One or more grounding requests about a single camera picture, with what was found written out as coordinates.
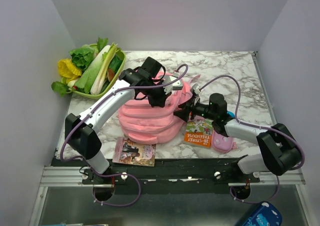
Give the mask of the pink school backpack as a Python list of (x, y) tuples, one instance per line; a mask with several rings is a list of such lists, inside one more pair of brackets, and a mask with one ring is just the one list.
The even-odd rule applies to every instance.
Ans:
[(191, 82), (199, 77), (197, 75), (188, 81), (182, 80), (182, 89), (172, 92), (164, 108), (152, 108), (147, 99), (126, 102), (118, 110), (118, 120), (124, 135), (135, 143), (147, 145), (172, 140), (185, 123), (174, 112), (180, 104), (192, 97)]

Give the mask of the pink cartoon pencil case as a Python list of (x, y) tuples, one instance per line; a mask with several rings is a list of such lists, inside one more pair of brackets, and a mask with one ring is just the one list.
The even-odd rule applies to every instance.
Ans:
[(210, 146), (217, 151), (227, 153), (236, 148), (236, 143), (232, 137), (220, 135), (213, 129)]

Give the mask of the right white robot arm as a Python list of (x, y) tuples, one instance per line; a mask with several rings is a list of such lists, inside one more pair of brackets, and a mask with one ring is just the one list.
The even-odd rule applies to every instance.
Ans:
[(238, 138), (259, 146), (260, 153), (239, 158), (230, 169), (230, 177), (241, 182), (254, 172), (271, 172), (281, 176), (303, 161), (293, 137), (283, 124), (274, 126), (250, 126), (239, 123), (227, 112), (227, 102), (219, 93), (211, 94), (208, 104), (193, 96), (178, 106), (174, 115), (184, 120), (196, 116), (211, 120), (214, 131), (225, 137)]

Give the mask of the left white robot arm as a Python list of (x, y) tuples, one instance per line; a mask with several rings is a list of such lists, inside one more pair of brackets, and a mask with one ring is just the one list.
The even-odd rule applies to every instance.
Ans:
[(164, 107), (171, 94), (173, 80), (168, 75), (156, 81), (162, 65), (148, 57), (142, 66), (126, 69), (119, 75), (111, 92), (84, 113), (69, 114), (65, 120), (65, 144), (69, 144), (94, 169), (93, 177), (101, 184), (110, 180), (110, 164), (101, 152), (97, 136), (104, 123), (126, 102), (145, 95), (152, 107)]

